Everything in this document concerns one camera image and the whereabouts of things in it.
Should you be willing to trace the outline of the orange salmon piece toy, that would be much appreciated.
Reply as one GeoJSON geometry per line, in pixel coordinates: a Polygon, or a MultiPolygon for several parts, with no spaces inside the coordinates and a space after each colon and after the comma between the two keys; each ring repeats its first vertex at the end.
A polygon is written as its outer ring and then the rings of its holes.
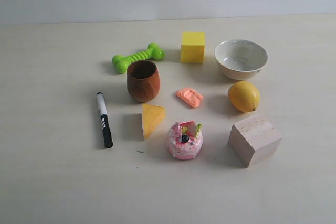
{"type": "Polygon", "coordinates": [[[176,92],[176,96],[192,108],[199,107],[203,99],[199,92],[190,87],[179,89],[176,92]]]}

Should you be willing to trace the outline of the yellow wooden triangle block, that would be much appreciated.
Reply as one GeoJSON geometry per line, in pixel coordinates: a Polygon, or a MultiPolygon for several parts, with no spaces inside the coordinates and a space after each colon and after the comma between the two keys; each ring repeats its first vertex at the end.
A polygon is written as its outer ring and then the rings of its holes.
{"type": "Polygon", "coordinates": [[[142,130],[146,140],[165,118],[165,109],[162,106],[142,104],[142,130]]]}

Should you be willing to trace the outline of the brown wooden cup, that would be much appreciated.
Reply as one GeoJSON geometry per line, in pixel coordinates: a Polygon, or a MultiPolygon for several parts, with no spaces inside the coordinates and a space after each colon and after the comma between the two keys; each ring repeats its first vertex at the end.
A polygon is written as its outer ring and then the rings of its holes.
{"type": "Polygon", "coordinates": [[[127,90],[132,99],[139,103],[153,100],[160,90],[160,75],[156,64],[140,60],[127,68],[127,90]]]}

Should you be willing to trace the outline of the pink toy cake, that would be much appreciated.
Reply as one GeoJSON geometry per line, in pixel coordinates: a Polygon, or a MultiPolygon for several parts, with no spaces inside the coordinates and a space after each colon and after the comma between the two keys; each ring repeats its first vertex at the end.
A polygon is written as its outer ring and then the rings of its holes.
{"type": "Polygon", "coordinates": [[[195,159],[203,145],[202,125],[195,121],[175,122],[167,133],[166,148],[176,159],[195,159]]]}

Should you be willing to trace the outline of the green rubber bone toy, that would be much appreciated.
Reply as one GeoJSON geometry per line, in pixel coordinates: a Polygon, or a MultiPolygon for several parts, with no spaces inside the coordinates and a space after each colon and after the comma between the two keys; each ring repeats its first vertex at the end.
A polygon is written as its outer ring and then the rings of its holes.
{"type": "Polygon", "coordinates": [[[162,60],[165,52],[156,43],[150,43],[146,50],[141,50],[129,56],[115,55],[112,58],[112,64],[114,65],[118,73],[126,73],[128,66],[134,62],[141,60],[162,60]]]}

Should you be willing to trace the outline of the yellow cube block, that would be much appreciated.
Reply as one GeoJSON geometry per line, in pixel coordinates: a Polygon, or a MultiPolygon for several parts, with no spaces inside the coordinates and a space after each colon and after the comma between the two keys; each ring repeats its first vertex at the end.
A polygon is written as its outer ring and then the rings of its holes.
{"type": "Polygon", "coordinates": [[[182,32],[180,63],[203,63],[205,53],[205,33],[199,31],[182,32]]]}

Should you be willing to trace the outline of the black white marker pen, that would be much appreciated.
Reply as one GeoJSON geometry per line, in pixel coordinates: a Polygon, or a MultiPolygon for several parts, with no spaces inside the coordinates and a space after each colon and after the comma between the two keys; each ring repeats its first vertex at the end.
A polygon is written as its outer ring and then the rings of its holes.
{"type": "Polygon", "coordinates": [[[105,103],[103,94],[101,92],[98,92],[96,94],[96,100],[97,100],[98,110],[100,113],[100,123],[101,123],[101,128],[102,128],[102,133],[103,133],[104,147],[112,148],[113,140],[112,140],[110,126],[109,126],[106,103],[105,103]]]}

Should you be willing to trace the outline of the yellow lemon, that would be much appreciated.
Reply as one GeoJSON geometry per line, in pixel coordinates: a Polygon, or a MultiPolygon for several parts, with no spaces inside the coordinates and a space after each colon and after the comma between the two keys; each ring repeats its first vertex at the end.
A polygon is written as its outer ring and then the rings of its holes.
{"type": "Polygon", "coordinates": [[[239,81],[232,85],[227,95],[231,104],[244,113],[256,111],[260,104],[261,96],[258,88],[246,81],[239,81]]]}

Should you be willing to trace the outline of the white speckled ceramic bowl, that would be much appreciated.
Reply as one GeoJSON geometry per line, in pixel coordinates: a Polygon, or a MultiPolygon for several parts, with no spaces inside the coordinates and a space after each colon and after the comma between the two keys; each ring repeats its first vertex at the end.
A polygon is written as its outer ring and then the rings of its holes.
{"type": "Polygon", "coordinates": [[[258,74],[268,63],[266,50],[259,44],[243,39],[232,39],[218,44],[214,58],[224,76],[244,81],[258,74]]]}

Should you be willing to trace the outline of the plain wooden cube block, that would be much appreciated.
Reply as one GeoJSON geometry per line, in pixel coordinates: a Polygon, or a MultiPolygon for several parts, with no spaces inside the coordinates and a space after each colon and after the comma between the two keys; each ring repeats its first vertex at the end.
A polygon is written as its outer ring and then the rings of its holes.
{"type": "Polygon", "coordinates": [[[233,124],[228,145],[248,168],[271,157],[281,140],[280,132],[264,116],[254,114],[233,124]]]}

